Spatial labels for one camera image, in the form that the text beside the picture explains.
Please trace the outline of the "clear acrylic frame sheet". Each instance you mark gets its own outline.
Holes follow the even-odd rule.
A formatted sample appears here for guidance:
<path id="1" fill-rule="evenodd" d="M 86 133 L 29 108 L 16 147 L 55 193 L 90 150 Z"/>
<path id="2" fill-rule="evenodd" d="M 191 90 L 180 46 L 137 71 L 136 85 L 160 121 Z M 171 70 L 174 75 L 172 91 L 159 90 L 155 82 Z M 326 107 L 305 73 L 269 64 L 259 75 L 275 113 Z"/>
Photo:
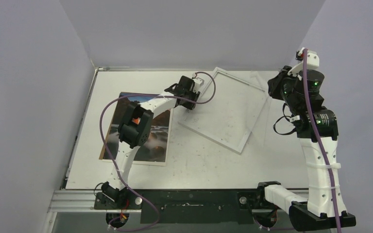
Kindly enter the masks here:
<path id="1" fill-rule="evenodd" d="M 245 94 L 246 127 L 255 145 L 263 148 L 267 136 L 271 98 L 268 94 L 267 82 L 257 71 L 249 73 L 248 83 Z"/>

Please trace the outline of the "white picture frame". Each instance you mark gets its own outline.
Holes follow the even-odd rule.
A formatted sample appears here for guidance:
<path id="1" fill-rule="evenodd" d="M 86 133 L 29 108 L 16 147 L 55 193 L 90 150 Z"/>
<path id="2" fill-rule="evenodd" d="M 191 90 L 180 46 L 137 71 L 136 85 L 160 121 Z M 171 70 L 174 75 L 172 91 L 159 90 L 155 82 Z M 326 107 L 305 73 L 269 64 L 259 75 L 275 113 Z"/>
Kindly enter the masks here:
<path id="1" fill-rule="evenodd" d="M 178 123 L 196 134 L 241 154 L 267 101 L 266 82 L 257 71 L 227 71 L 216 67 L 194 110 Z"/>

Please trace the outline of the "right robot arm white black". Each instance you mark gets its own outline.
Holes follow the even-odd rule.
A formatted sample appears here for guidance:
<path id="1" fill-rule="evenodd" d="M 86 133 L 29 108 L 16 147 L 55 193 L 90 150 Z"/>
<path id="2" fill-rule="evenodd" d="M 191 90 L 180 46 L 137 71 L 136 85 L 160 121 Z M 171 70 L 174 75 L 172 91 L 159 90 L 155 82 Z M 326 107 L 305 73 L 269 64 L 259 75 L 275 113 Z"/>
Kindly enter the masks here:
<path id="1" fill-rule="evenodd" d="M 261 208 L 271 204 L 284 210 L 299 232 L 353 227 L 356 217 L 349 213 L 342 199 L 337 162 L 338 124 L 333 111 L 323 105 L 320 87 L 324 75 L 307 69 L 293 72 L 284 66 L 268 81 L 268 93 L 282 100 L 291 115 L 293 133 L 300 141 L 306 161 L 308 197 L 301 197 L 278 182 L 264 182 L 255 195 Z"/>

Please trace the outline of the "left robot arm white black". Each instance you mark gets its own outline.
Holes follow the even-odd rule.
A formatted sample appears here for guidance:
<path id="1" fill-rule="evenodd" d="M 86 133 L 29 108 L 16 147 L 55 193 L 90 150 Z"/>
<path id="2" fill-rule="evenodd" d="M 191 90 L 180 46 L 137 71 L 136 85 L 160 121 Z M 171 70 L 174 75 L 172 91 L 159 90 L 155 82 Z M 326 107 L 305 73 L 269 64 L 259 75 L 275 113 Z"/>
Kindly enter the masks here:
<path id="1" fill-rule="evenodd" d="M 182 76 L 178 83 L 172 84 L 161 94 L 148 94 L 148 101 L 130 102 L 118 123 L 118 152 L 116 156 L 112 155 L 105 137 L 101 137 L 105 150 L 113 163 L 113 170 L 108 180 L 101 186 L 101 190 L 106 197 L 106 202 L 113 209 L 124 206 L 129 193 L 134 192 L 128 186 L 129 171 L 137 151 L 149 138 L 153 119 L 178 106 L 189 110 L 194 109 L 203 84 L 204 81 L 201 78 Z"/>

